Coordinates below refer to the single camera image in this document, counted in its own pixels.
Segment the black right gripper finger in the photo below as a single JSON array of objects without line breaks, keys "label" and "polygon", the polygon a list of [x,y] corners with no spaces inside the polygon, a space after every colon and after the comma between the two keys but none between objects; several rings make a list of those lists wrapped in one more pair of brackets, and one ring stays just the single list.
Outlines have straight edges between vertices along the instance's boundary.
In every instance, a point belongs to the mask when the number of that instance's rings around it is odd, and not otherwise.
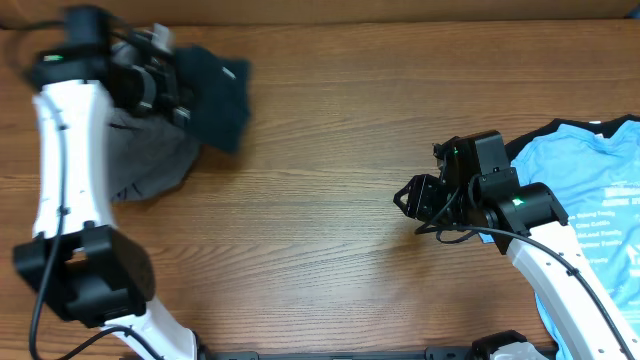
[{"label": "black right gripper finger", "polygon": [[403,193],[420,192],[423,189],[425,181],[425,175],[415,175],[412,179],[401,189]]},{"label": "black right gripper finger", "polygon": [[393,203],[409,217],[415,218],[418,207],[418,195],[414,187],[404,187],[394,194]]}]

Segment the black t-shirt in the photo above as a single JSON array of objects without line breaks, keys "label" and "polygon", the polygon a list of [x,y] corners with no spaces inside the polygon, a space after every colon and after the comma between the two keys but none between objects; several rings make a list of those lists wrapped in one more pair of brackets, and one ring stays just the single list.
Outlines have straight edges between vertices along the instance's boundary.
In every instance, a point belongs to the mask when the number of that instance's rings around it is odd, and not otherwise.
[{"label": "black t-shirt", "polygon": [[250,62],[218,57],[200,46],[177,49],[175,60],[179,84],[191,91],[182,128],[205,145],[236,153],[250,118]]}]

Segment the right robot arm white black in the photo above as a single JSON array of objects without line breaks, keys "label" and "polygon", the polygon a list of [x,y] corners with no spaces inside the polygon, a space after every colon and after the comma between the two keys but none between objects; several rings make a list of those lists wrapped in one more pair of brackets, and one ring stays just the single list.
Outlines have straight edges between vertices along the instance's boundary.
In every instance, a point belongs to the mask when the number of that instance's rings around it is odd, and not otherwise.
[{"label": "right robot arm white black", "polygon": [[552,190],[521,185],[502,136],[488,131],[434,147],[440,174],[414,176],[395,193],[417,234],[491,236],[526,278],[575,359],[636,359],[639,338],[582,252]]}]

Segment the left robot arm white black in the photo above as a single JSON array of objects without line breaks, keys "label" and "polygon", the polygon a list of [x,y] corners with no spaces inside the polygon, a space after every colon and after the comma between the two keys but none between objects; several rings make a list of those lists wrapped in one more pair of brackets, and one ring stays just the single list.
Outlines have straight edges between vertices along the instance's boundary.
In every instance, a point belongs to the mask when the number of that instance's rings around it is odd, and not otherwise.
[{"label": "left robot arm white black", "polygon": [[36,292],[36,311],[114,335],[142,359],[205,359],[198,335],[157,297],[146,251],[117,228],[107,184],[116,109],[189,116],[172,33],[134,30],[93,5],[67,7],[59,24],[64,43],[22,72],[35,92],[40,197],[32,240],[13,251],[15,269]]}]

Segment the folded grey shorts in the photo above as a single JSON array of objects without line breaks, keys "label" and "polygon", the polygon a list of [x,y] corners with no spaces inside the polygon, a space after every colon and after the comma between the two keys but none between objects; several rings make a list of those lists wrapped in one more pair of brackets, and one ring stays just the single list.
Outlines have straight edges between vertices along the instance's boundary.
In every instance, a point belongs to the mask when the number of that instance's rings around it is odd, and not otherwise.
[{"label": "folded grey shorts", "polygon": [[148,200],[179,186],[201,143],[162,112],[164,85],[145,69],[142,54],[124,42],[112,60],[138,75],[131,106],[118,105],[108,126],[108,193],[112,202]]}]

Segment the light blue t-shirt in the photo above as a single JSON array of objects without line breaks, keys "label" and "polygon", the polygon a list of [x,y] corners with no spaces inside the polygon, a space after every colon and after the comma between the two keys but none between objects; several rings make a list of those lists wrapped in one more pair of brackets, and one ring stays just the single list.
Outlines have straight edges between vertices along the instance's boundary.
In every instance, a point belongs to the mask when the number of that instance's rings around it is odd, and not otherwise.
[{"label": "light blue t-shirt", "polygon": [[523,185],[541,182],[569,215],[594,273],[639,327],[639,121],[606,138],[568,125],[510,160]]}]

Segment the black garment under blue shirt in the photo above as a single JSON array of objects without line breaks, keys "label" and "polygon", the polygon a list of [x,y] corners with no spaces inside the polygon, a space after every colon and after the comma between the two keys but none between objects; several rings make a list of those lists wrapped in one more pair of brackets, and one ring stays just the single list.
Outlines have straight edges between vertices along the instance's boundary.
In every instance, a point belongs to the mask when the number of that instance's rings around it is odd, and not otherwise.
[{"label": "black garment under blue shirt", "polygon": [[568,119],[556,118],[547,125],[536,129],[532,132],[524,134],[505,145],[505,150],[509,160],[514,160],[517,155],[523,150],[523,148],[532,142],[536,137],[552,134],[556,132],[561,125],[573,126],[576,128],[587,130],[594,134],[602,134],[604,137],[609,138],[627,121],[638,122],[639,117],[632,114],[627,114],[622,117],[605,121],[605,122],[581,122]]}]

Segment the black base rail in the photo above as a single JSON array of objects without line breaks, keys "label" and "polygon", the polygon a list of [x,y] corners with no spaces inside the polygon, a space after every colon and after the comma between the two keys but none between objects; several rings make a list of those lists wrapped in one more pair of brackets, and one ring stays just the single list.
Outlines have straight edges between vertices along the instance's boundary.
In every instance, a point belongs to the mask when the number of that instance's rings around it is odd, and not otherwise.
[{"label": "black base rail", "polygon": [[211,352],[206,350],[199,359],[206,360],[471,360],[468,347],[427,347],[417,351],[325,352],[265,354],[255,351]]}]

